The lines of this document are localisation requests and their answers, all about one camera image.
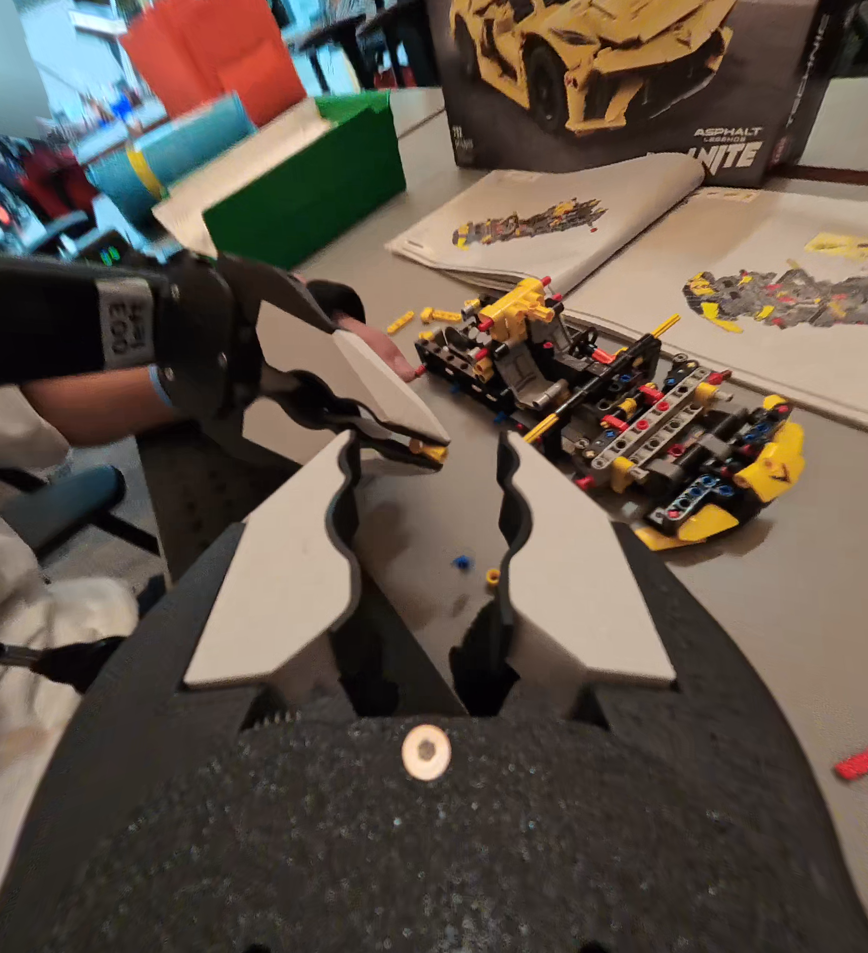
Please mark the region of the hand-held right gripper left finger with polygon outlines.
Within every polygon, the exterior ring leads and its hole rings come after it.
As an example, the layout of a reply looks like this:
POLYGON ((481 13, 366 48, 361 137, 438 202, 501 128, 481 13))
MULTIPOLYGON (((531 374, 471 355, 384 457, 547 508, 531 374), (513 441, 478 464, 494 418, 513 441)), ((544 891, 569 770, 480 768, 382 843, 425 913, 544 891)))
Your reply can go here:
POLYGON ((186 688, 273 688, 290 705, 331 692, 331 637, 360 599, 356 434, 338 435, 243 521, 183 676, 186 688))

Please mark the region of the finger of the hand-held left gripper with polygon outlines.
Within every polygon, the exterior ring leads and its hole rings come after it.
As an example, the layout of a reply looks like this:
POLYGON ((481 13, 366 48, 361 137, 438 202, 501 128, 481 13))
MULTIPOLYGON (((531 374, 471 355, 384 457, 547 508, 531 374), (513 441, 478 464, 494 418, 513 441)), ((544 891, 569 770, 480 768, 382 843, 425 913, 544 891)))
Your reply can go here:
POLYGON ((358 403, 390 432, 434 446, 451 439, 424 401, 359 335, 336 326, 312 301, 295 312, 260 303, 256 335, 265 363, 317 380, 333 397, 358 403))
POLYGON ((259 446, 300 466, 309 463, 337 435, 356 435, 362 448, 381 458, 421 470, 442 469, 414 457, 408 442, 448 447, 448 436, 411 392, 401 409, 423 411, 421 421, 396 420, 367 399, 341 397, 316 375, 265 368, 259 393, 259 446))

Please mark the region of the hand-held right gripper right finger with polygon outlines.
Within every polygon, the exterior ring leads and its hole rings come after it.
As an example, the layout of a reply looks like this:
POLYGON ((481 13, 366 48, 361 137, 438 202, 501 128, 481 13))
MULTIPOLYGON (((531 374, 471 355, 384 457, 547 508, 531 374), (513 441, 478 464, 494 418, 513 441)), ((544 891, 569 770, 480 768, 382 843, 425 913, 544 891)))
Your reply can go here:
POLYGON ((594 684, 670 689, 677 674, 606 512, 520 435, 502 432, 496 655, 572 709, 594 684))

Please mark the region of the person's left forearm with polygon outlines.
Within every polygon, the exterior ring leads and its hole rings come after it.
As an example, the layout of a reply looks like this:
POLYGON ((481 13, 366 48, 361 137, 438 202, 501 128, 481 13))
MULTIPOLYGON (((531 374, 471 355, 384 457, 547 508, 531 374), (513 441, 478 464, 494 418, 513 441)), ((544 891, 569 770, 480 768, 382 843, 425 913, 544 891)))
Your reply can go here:
POLYGON ((155 395, 147 368, 36 380, 20 390, 70 446, 106 446, 182 420, 155 395))

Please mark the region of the lego car chassis model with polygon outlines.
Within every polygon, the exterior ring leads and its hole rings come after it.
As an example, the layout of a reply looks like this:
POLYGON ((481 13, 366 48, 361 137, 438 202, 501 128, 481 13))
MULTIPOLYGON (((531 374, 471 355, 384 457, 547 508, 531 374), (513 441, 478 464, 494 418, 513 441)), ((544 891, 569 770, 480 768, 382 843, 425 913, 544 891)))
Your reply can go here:
POLYGON ((671 316, 617 351, 571 326, 551 280, 468 299, 463 324, 421 324, 429 375, 496 412, 584 492, 630 495, 634 532, 652 551, 707 542, 758 518, 801 479, 804 430, 772 395, 732 407, 730 373, 686 353, 661 374, 671 316))

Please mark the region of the open lego instruction booklet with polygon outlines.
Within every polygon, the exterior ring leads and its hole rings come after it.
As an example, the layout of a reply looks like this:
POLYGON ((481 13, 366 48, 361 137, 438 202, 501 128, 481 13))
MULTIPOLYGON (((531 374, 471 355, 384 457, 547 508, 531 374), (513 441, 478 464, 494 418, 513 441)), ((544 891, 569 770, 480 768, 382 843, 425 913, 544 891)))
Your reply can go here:
POLYGON ((548 276, 568 316, 618 340, 678 315, 666 351, 868 429, 868 201, 703 178, 671 152, 493 172, 386 248, 484 289, 548 276))

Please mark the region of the lego set box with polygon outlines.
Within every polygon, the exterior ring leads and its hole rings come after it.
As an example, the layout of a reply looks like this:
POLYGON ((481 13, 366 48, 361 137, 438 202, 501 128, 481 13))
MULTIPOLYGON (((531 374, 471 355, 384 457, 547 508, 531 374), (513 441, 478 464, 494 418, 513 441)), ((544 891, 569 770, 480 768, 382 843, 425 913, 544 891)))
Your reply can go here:
POLYGON ((458 166, 571 173, 680 152, 713 186, 795 163, 852 2, 431 1, 458 166))

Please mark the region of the person's left hand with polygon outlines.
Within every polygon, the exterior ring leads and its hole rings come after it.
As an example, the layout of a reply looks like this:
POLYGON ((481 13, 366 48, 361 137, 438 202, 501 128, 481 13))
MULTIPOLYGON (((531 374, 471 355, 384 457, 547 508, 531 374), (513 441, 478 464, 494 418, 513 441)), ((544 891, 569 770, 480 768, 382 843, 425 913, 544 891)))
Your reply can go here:
POLYGON ((417 379, 417 367, 385 332, 341 312, 335 313, 333 320, 337 327, 362 340, 402 381, 412 383, 417 379))

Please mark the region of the green plastic bin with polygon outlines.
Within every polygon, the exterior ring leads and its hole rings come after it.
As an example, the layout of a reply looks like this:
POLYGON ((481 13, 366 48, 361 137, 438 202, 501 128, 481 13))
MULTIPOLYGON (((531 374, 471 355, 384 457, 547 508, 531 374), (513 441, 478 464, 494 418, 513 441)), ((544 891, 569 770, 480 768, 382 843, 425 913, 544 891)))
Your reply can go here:
POLYGON ((392 93, 322 96, 321 124, 284 158, 202 213, 213 255, 242 256, 285 270, 323 250, 405 193, 392 93))

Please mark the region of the black office chair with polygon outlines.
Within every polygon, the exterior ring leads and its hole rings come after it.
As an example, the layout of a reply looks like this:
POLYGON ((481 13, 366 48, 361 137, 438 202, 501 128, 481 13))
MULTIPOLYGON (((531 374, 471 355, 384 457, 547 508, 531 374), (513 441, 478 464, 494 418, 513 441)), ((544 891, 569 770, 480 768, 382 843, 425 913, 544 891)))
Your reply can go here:
POLYGON ((15 492, 1 505, 0 517, 40 561, 88 527, 144 553, 161 555, 155 535, 116 514, 127 486, 114 466, 94 466, 50 481, 24 470, 0 468, 0 483, 15 492))

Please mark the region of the black chest harness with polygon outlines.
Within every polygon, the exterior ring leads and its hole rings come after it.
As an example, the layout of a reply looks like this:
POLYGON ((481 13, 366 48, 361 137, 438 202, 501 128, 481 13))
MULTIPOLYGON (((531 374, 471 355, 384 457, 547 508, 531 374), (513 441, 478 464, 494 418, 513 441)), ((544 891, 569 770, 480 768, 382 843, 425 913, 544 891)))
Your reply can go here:
POLYGON ((106 637, 57 648, 13 646, 0 642, 0 668, 23 669, 83 695, 127 637, 106 637))

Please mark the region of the orange felt bag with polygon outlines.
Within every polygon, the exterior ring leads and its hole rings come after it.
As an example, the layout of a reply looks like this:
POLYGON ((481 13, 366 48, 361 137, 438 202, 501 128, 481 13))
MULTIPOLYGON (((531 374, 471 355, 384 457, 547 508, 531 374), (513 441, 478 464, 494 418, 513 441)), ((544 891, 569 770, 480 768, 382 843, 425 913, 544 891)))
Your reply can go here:
POLYGON ((306 97, 264 1, 160 1, 119 40, 171 119, 235 94, 256 127, 306 97))

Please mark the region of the brown wooden strip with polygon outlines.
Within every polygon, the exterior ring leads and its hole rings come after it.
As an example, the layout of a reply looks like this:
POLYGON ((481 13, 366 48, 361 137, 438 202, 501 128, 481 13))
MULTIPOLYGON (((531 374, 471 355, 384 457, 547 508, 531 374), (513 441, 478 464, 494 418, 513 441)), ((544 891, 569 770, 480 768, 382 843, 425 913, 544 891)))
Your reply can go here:
POLYGON ((769 173, 771 178, 868 187, 868 171, 810 165, 782 164, 769 173))

